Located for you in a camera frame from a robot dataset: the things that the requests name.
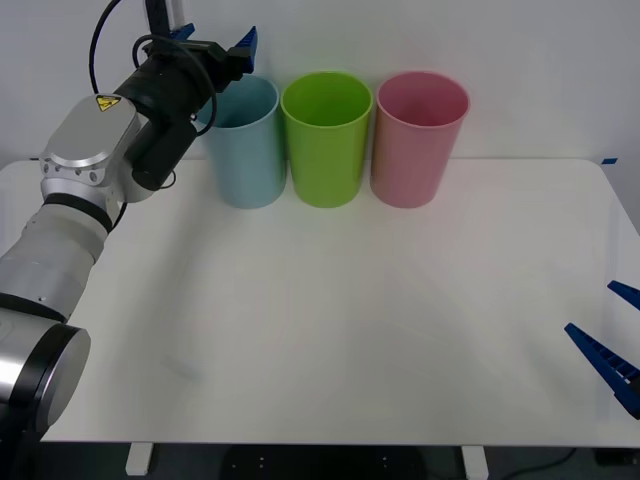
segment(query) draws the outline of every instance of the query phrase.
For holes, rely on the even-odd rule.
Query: white table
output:
[[[130,205],[72,317],[93,345],[50,441],[640,447],[564,333],[640,365],[640,238],[597,165],[455,160],[428,206],[216,200],[209,166]],[[4,248],[41,204],[0,175]]]

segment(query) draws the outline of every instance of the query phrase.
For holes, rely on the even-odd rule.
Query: black wire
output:
[[[153,35],[153,34],[143,35],[138,40],[136,40],[136,42],[133,44],[131,56],[133,57],[133,64],[135,65],[136,68],[140,67],[140,62],[138,62],[138,49],[140,48],[140,45],[142,45],[144,42],[148,40],[151,40],[154,42],[158,41],[161,43],[166,43],[167,45],[171,45],[177,50],[180,50],[183,54],[185,54],[187,57],[189,57],[193,61],[195,66],[198,68],[198,71],[202,74],[202,77],[204,78],[205,83],[207,84],[207,88],[209,89],[209,94],[211,95],[211,117],[209,118],[209,121],[207,122],[205,127],[202,130],[200,130],[197,134],[198,137],[200,135],[204,135],[211,129],[211,127],[213,127],[213,121],[216,118],[216,107],[217,107],[216,90],[213,87],[213,83],[211,83],[209,74],[207,73],[205,68],[202,66],[202,63],[200,62],[200,60],[198,60],[193,53],[191,53],[183,45],[181,45],[180,42],[177,42],[171,38],[161,37],[160,35]]]
[[[176,175],[176,171],[175,170],[171,170],[171,173],[173,174],[173,180],[171,181],[171,183],[167,186],[164,187],[160,187],[160,190],[166,190],[167,188],[171,188],[176,184],[176,180],[178,179],[178,176]]]
[[[102,32],[102,27],[104,27],[109,14],[113,11],[114,8],[120,3],[121,0],[111,0],[107,7],[100,15],[100,19],[98,23],[96,23],[96,28],[93,31],[93,37],[91,37],[91,46],[89,47],[89,78],[91,79],[91,88],[93,88],[93,93],[98,93],[98,83],[96,82],[96,71],[95,71],[95,58],[96,58],[96,47],[98,46],[98,38],[100,38],[100,32]]]
[[[124,217],[124,212],[127,211],[127,205],[129,205],[127,202],[123,202],[122,203],[122,206],[120,207],[120,213],[118,214],[118,218],[116,218],[116,221],[113,224],[113,227],[111,228],[111,231],[114,231],[116,229],[116,227],[120,223],[120,220],[122,220],[122,217]]]
[[[527,468],[522,468],[520,470],[516,470],[515,472],[508,474],[506,477],[503,477],[502,480],[512,480],[513,478],[519,477],[520,475],[525,475],[527,473],[540,472],[542,470],[547,470],[549,468],[557,467],[559,465],[562,465],[566,461],[568,461],[571,457],[575,455],[577,451],[578,451],[577,448],[572,448],[564,457],[559,458],[555,462],[547,463],[544,465],[538,465],[536,467],[527,467]]]

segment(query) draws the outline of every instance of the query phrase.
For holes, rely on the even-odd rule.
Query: plastic cup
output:
[[[371,189],[394,207],[420,207],[438,190],[469,111],[469,95],[433,72],[391,77],[378,90]]]
[[[305,75],[282,94],[293,185],[315,207],[338,207],[360,189],[373,95],[340,72]]]
[[[217,98],[213,128],[202,136],[222,199],[238,208],[274,202],[286,182],[280,95],[269,80],[244,75]],[[198,114],[206,123],[211,103]]]

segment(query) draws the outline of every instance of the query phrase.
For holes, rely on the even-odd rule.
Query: warning label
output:
[[[106,95],[98,95],[96,97],[98,102],[98,107],[100,107],[101,112],[106,112],[111,107],[113,107],[116,103],[120,101],[119,97],[107,97]]]

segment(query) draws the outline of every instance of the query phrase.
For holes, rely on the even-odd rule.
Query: white wall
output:
[[[457,156],[640,157],[640,0],[185,2],[195,38],[229,46],[257,24],[258,70],[281,85],[314,69],[348,69],[373,86],[411,68],[456,77],[472,95]],[[103,32],[105,91],[132,70],[142,3],[124,0]],[[90,93],[88,46],[105,4],[4,0],[0,157],[37,155]]]

